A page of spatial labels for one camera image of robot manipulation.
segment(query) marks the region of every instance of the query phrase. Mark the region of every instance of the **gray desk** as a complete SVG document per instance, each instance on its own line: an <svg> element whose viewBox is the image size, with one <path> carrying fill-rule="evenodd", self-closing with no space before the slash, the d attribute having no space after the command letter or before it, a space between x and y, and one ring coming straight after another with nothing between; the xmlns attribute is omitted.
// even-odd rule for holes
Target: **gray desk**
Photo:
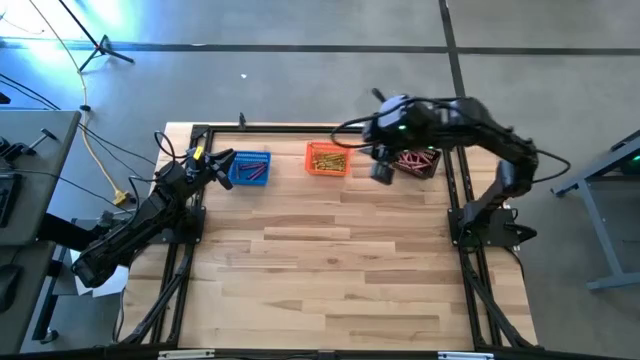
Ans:
<svg viewBox="0 0 640 360"><path fill-rule="evenodd" d="M23 156L14 163L19 169L60 175L79 120L77 111L2 111L0 136L12 143L30 144L40 136L41 128L48 129L58 141L47 139L36 148L37 155ZM9 226L0 229L0 264L8 263L20 249L14 263L23 266L16 300L0 314L0 354L20 351L55 250L54 243L34 240L57 179L38 174L23 176Z"/></svg>

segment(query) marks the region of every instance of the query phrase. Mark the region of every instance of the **plastic bin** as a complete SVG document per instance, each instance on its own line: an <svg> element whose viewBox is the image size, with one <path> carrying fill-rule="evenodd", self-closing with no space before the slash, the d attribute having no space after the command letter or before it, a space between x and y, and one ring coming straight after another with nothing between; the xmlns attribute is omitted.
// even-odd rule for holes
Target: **plastic bin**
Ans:
<svg viewBox="0 0 640 360"><path fill-rule="evenodd" d="M320 154L340 154L344 155L345 166L344 171L316 169L313 163L314 158ZM304 167L309 174L312 175L329 175L329 176L346 176L351 170L350 157L351 149L345 149L333 143L326 142L309 142L307 143L307 153L305 156Z"/></svg>
<svg viewBox="0 0 640 360"><path fill-rule="evenodd" d="M253 174L257 169L241 170L240 166L251 163L266 163L267 169L256 179L249 180L248 176ZM271 153L259 151L236 151L236 158L231 165L229 178L234 185L253 185L266 186L269 181L269 171L271 169Z"/></svg>

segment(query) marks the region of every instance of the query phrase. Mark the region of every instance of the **yellow cable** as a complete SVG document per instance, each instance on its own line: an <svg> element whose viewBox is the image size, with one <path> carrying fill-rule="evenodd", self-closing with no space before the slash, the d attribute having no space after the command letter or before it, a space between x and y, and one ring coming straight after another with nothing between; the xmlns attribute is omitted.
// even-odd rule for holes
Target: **yellow cable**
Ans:
<svg viewBox="0 0 640 360"><path fill-rule="evenodd" d="M76 63L76 59L73 58L73 55L71 55L71 52L67 48L67 45L65 45L64 41L62 41L62 39L60 38L58 33L53 29L53 26L51 26L51 24L49 23L47 18L42 14L40 9L38 9L36 4L33 3L33 0L29 0L29 2L34 7L34 9L36 9L38 14L40 14L40 17L42 18L42 20L44 20L44 22L47 24L49 29L51 29L51 32L53 32L53 34L56 36L56 38L58 38L58 41L60 41L60 44L62 44L62 47L67 52L67 55L69 55L69 58L71 58L71 61L73 62L73 66L75 66L75 68L76 68L76 73L78 74L78 76L80 77L80 81L82 82L82 93L84 95L84 105L87 105L87 102L88 102L87 101L87 85L84 82L84 76L82 76L82 73L80 72L80 68L78 67L78 63ZM102 162L100 161L100 159L98 159L96 154L93 152L93 149L91 148L91 145L89 144L89 140L87 140L86 127L89 126L89 112L88 111L83 111L83 113L84 113L84 116L83 116L84 127L82 128L82 140L84 141L84 145L87 148L87 150L89 151L89 154L91 155L93 160L95 160L96 164L98 164L98 167L100 167L100 170L102 170L102 173L104 174L104 176L107 178L107 180L111 184L111 187L113 187L113 191L115 192L115 199L113 200L113 203L115 205L120 205L127 199L128 193L126 193L126 192L124 192L124 191L122 191L122 190L120 190L118 188L118 186L116 185L115 181L113 181L113 179L111 178L111 176L107 172L107 169L105 169L105 167L102 164Z"/></svg>

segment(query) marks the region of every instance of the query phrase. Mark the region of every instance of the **white paper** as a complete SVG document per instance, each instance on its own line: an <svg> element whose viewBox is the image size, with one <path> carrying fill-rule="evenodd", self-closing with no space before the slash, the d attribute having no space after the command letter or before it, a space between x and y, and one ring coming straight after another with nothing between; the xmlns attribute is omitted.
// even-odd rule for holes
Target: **white paper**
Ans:
<svg viewBox="0 0 640 360"><path fill-rule="evenodd" d="M69 254L71 255L71 262L75 262L80 256L80 253L75 250L69 249ZM127 280L129 279L129 269L118 265L116 271L111 275L111 277L101 286L91 289L86 288L80 278L74 276L76 280L76 288L78 289L78 295L84 295L89 291L93 290L93 297L100 297L105 295L117 294L124 290L124 287L127 285Z"/></svg>

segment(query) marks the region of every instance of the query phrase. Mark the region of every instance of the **desk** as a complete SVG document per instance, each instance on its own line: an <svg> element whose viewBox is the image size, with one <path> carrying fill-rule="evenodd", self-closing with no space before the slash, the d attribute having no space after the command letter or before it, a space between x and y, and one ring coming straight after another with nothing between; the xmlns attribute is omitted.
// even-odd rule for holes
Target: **desk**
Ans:
<svg viewBox="0 0 640 360"><path fill-rule="evenodd" d="M167 124L176 149L188 146L192 125ZM205 233L196 246L179 346L472 349L442 162L433 179L396 173L392 186L369 179L372 160L361 153L345 178L311 176L304 170L305 145L327 138L214 136L214 151L270 151L271 173L266 187L206 187ZM496 159L478 148L469 149L468 159L481 193L493 180ZM159 164L167 160L161 154ZM155 301L166 251L150 246L134 262L122 337ZM503 249L486 252L497 303L535 343L518 264ZM486 311L480 306L478 312L489 338Z"/></svg>
<svg viewBox="0 0 640 360"><path fill-rule="evenodd" d="M35 170L60 175L71 147L80 113L77 111L3 111L0 112L0 135L11 143L30 144L40 137L40 129L47 128L57 138L44 140L36 147L34 156L21 156L14 164L18 169ZM35 242L39 224L47 210L57 179L39 174L22 174L22 190L9 219L0 229L0 265L14 261L23 267L16 299L7 311L0 314L0 354L20 351L38 295L47 276L55 244ZM49 306L55 303L45 301ZM42 323L46 331L48 321ZM40 331L37 337L43 337Z"/></svg>

